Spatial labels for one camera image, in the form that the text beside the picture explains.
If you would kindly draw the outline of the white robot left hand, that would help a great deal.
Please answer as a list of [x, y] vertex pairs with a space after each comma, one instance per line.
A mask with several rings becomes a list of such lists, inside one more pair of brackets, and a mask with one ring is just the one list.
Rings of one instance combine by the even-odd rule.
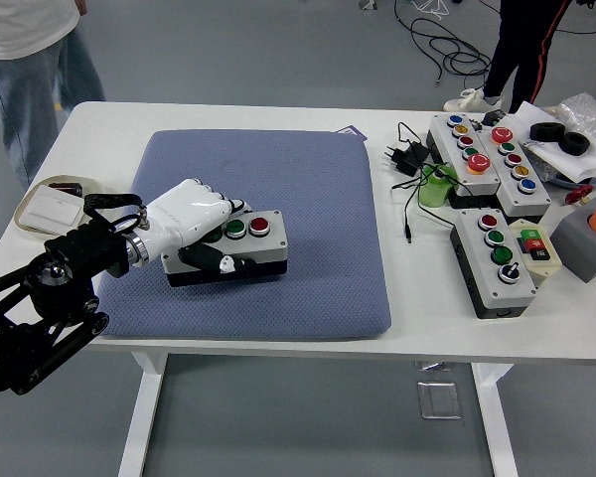
[[197, 179], [186, 179], [148, 204], [127, 236], [129, 261], [146, 265], [167, 252], [199, 242], [232, 215], [248, 213], [243, 200], [230, 200]]

